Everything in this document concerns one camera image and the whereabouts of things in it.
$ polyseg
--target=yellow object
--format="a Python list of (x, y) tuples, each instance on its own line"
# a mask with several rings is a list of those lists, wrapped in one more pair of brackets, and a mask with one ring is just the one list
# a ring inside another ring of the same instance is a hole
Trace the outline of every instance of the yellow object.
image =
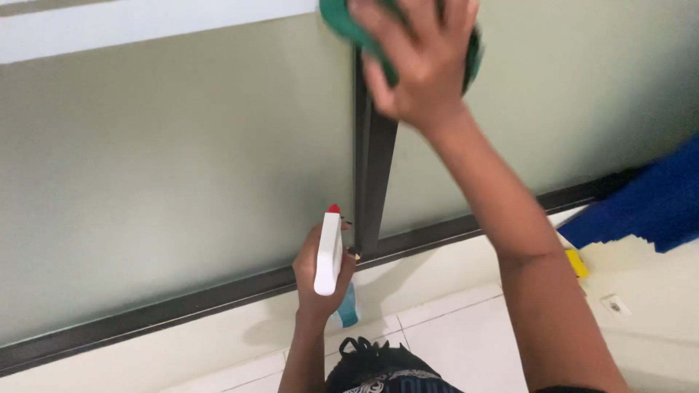
[(587, 276), (590, 275), (590, 272), (587, 270), (587, 266), (582, 263), (582, 259), (580, 259), (580, 256), (577, 254), (576, 250), (566, 250), (565, 254), (568, 256), (570, 265), (572, 266), (572, 269), (575, 270), (575, 274), (577, 274), (578, 278), (587, 278)]

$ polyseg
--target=person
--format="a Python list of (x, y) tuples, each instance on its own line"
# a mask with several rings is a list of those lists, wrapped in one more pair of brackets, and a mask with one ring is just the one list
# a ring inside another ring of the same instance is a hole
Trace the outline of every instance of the person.
[[(555, 229), (461, 99), (477, 0), (445, 0), (443, 18), (433, 0), (398, 5), (410, 32), (374, 0), (349, 0), (354, 18), (380, 42), (400, 81), (390, 87), (371, 57), (363, 59), (364, 77), (376, 108), (411, 124), (431, 144), (495, 247), (529, 390), (629, 392)], [(324, 380), (323, 330), (343, 300), (355, 261), (345, 255), (335, 294), (315, 294), (319, 237), (316, 226), (294, 262), (299, 307), (279, 392), (459, 392), (402, 346), (379, 348), (364, 338), (345, 340), (342, 360)], [(345, 352), (349, 344), (354, 352)]]

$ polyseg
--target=hand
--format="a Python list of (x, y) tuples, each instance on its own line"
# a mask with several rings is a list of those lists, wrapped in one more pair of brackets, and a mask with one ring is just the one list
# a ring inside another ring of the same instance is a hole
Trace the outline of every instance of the hand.
[[(322, 296), (315, 293), (313, 282), (315, 281), (316, 258), (318, 256), (318, 245), (320, 243), (320, 232), (323, 224), (313, 227), (306, 240), (303, 242), (301, 251), (294, 260), (294, 274), (296, 275), (296, 286), (298, 287), (298, 312), (297, 317), (304, 319), (304, 322), (314, 324), (325, 324), (343, 302), (347, 287), (354, 274), (356, 260), (347, 254), (347, 249), (343, 250), (343, 264), (338, 275), (335, 293), (330, 296)], [(342, 224), (342, 230), (349, 229), (346, 222)]]
[(397, 2), (411, 33), (375, 0), (349, 0), (352, 15), (381, 44), (399, 82), (390, 88), (380, 63), (366, 55), (364, 77), (381, 113), (427, 134), (466, 111), (461, 88), (479, 4), (445, 0), (441, 23), (434, 0)]

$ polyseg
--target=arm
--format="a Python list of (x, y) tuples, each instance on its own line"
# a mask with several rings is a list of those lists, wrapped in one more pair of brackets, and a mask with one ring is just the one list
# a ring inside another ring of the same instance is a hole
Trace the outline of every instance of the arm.
[[(313, 280), (321, 228), (322, 224), (318, 224), (310, 230), (301, 251), (294, 260), (298, 311), (296, 311), (294, 338), (284, 366), (279, 393), (325, 392), (323, 331), (328, 318), (340, 307), (345, 298), (356, 261), (345, 251), (335, 293), (331, 296), (315, 293)], [(343, 223), (343, 230), (348, 228), (349, 225)]]
[(353, 15), (382, 44), (401, 79), (390, 88), (380, 65), (365, 58), (375, 105), (420, 130), (495, 247), (529, 389), (575, 385), (627, 392), (545, 212), (461, 100), (463, 59), (477, 1), (445, 3), (441, 27), (432, 1), (399, 0), (412, 37), (371, 1), (351, 4)]

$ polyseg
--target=green sponge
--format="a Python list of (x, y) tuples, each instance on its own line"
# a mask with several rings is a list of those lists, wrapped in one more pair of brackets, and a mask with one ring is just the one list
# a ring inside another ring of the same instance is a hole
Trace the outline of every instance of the green sponge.
[[(380, 4), (395, 14), (405, 26), (408, 21), (396, 4), (395, 0), (377, 0)], [(436, 6), (438, 14), (442, 17), (444, 10), (444, 0), (437, 0)], [(359, 26), (352, 16), (350, 10), (347, 9), (347, 0), (320, 0), (320, 13), (323, 15), (325, 22), (339, 36), (346, 38), (353, 44), (359, 46), (362, 50), (368, 51), (372, 56), (378, 59), (386, 74), (386, 79), (391, 86), (398, 84), (398, 74), (393, 64), (384, 54), (381, 45), (361, 26)], [(475, 79), (478, 74), (478, 68), (482, 58), (480, 33), (474, 28), (468, 43), (468, 54), (466, 55), (466, 73), (463, 77), (462, 92), (466, 92), (469, 84)]]

